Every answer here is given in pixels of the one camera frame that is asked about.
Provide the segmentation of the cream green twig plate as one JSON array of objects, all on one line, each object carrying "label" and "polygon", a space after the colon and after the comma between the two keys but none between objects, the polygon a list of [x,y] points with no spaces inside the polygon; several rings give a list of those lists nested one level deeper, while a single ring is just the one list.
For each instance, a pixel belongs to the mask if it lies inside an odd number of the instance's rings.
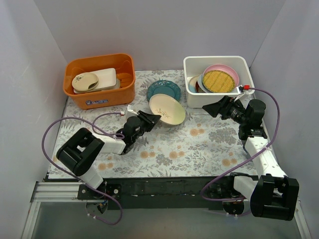
[{"label": "cream green twig plate", "polygon": [[154,115],[160,115],[160,120],[168,125],[182,124],[186,117],[184,107],[173,97],[165,94],[153,95],[149,106]]}]

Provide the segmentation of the yellow woven plate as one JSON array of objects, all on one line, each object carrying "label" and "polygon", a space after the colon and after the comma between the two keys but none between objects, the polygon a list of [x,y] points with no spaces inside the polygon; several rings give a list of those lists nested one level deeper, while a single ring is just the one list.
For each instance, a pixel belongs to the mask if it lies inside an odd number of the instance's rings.
[{"label": "yellow woven plate", "polygon": [[204,87],[213,93],[229,93],[235,88],[235,80],[228,73],[212,70],[203,74]]}]

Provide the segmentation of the light blue plate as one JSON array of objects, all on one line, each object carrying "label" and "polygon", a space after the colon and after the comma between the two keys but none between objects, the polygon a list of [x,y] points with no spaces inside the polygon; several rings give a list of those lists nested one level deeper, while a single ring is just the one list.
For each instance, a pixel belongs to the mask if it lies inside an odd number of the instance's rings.
[{"label": "light blue plate", "polygon": [[203,73],[198,76],[197,82],[198,82],[199,87],[200,87],[205,93],[209,93],[209,94],[211,93],[211,91],[209,91],[209,90],[204,86],[204,84],[203,84]]}]

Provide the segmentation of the cream blue tree plate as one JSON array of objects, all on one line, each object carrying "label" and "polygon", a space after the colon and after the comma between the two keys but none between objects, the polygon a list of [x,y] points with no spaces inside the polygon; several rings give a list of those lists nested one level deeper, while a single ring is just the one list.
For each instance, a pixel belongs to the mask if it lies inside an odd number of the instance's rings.
[{"label": "cream blue tree plate", "polygon": [[196,75],[196,76],[192,77],[188,82],[188,88],[189,88],[189,91],[191,93],[198,93],[197,88],[196,88],[198,77],[199,77],[199,75]]}]

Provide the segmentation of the dark teal scalloped plate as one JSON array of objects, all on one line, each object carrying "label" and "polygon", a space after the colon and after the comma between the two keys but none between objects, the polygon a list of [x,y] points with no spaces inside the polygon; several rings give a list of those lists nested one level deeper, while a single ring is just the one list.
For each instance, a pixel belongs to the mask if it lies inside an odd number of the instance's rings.
[{"label": "dark teal scalloped plate", "polygon": [[174,98],[176,101],[181,99],[181,89],[180,87],[168,80],[158,80],[153,82],[147,90],[147,100],[149,101],[152,96],[156,94],[164,94]]}]

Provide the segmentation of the pink plate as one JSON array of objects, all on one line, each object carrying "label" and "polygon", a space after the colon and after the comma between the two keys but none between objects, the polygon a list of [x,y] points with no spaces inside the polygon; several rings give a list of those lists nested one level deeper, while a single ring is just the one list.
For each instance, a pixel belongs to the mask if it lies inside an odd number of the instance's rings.
[{"label": "pink plate", "polygon": [[221,64],[215,64],[215,65],[211,65],[209,67],[207,67],[203,74],[208,72],[208,71],[212,71],[212,70],[220,70],[220,71],[224,71],[226,73],[228,73],[229,75],[231,75],[234,80],[235,80],[235,87],[237,87],[239,85],[239,76],[237,74],[237,72],[235,70],[233,70],[231,67],[226,66],[226,65],[221,65]]}]

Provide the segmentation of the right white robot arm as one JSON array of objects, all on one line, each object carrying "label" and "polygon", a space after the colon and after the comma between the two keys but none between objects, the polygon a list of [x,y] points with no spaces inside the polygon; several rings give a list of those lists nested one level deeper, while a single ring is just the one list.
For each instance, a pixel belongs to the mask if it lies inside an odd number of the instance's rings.
[{"label": "right white robot arm", "polygon": [[278,165],[264,128],[261,126],[266,105],[252,99],[244,107],[240,100],[224,96],[220,101],[202,107],[212,117],[232,119],[239,124],[239,139],[245,152],[252,157],[258,180],[250,176],[235,176],[226,184],[226,194],[231,198],[243,195],[250,202],[255,217],[290,221],[294,217],[299,183],[290,178]]}]

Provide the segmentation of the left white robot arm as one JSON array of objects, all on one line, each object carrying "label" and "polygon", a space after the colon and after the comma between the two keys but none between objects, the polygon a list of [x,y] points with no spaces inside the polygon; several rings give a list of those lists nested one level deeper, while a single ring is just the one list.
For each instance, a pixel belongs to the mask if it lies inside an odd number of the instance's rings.
[{"label": "left white robot arm", "polygon": [[115,135],[101,136],[86,128],[79,129],[57,151],[56,157],[76,177],[89,185],[89,193],[95,199],[105,196],[103,178],[93,167],[99,153],[125,155],[145,132],[150,132],[159,122],[160,115],[138,111],[127,118],[124,126]]}]

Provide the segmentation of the white plastic bin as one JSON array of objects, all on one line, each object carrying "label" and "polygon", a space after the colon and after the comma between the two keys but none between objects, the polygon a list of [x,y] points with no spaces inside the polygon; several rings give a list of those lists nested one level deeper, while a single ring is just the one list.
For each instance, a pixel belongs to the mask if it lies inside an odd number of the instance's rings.
[{"label": "white plastic bin", "polygon": [[188,56],[183,60],[185,93],[187,105],[191,108],[201,108],[203,105],[215,103],[225,95],[237,97],[240,92],[236,89],[231,93],[193,93],[189,89],[191,78],[200,75],[211,65],[226,65],[239,76],[239,85],[254,87],[254,83],[246,60],[241,56]]}]

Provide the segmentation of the floral patterned table mat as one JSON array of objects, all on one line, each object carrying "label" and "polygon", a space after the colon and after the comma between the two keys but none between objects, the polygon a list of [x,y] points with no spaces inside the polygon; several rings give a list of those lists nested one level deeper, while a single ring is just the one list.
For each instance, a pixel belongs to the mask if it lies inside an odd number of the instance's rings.
[{"label": "floral patterned table mat", "polygon": [[[93,163],[104,178],[218,176],[246,159],[238,138],[239,124],[233,120],[212,118],[203,109],[189,108],[186,103],[183,70],[136,71],[133,110],[151,113],[147,101],[148,87],[157,80],[175,82],[181,88],[180,103],[186,111],[182,124],[169,126],[158,122],[145,133],[126,155],[100,153]],[[70,98],[65,117],[79,117],[90,122],[108,112],[126,110],[126,105],[81,110]],[[53,161],[66,168],[55,155],[57,150],[80,128],[92,129],[80,120],[64,120],[56,140]]]}]

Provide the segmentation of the orange plastic tub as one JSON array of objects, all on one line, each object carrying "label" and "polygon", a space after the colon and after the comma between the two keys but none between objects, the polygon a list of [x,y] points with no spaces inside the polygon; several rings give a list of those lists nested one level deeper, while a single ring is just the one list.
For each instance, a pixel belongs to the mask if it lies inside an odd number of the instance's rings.
[{"label": "orange plastic tub", "polygon": [[88,57],[67,65],[63,91],[83,110],[123,105],[135,98],[135,80],[128,54]]}]

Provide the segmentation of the white rectangular dish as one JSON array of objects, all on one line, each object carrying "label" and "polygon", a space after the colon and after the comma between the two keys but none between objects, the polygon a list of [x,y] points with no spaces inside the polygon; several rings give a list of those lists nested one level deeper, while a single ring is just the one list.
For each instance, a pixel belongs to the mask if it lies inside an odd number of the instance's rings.
[{"label": "white rectangular dish", "polygon": [[106,91],[106,90],[115,90],[120,88],[120,80],[116,77],[116,70],[115,68],[108,68],[103,70],[92,71],[89,73],[94,73],[99,78],[98,85],[88,91],[79,92],[73,88],[73,92],[75,94],[82,94],[82,93],[90,93],[90,92],[99,92],[99,91]]}]

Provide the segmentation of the cream round plate with bird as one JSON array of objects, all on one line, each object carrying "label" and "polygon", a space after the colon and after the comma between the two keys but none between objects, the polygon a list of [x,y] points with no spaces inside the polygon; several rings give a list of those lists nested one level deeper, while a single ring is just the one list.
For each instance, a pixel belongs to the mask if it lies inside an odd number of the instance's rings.
[{"label": "cream round plate with bird", "polygon": [[85,92],[95,88],[98,83],[98,76],[94,73],[87,72],[75,76],[72,80],[72,87],[79,92]]}]

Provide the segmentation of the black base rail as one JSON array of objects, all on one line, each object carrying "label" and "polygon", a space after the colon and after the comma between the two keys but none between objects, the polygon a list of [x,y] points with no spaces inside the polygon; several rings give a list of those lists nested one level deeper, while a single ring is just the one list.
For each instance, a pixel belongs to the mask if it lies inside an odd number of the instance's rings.
[{"label": "black base rail", "polygon": [[200,191],[213,177],[164,177],[164,178],[115,178],[107,179],[97,191],[81,185],[79,200],[108,200],[108,208],[116,209],[174,209],[208,208],[221,210],[223,204],[244,208],[240,193],[233,188],[235,177],[243,173],[232,173],[211,184],[204,195]]}]

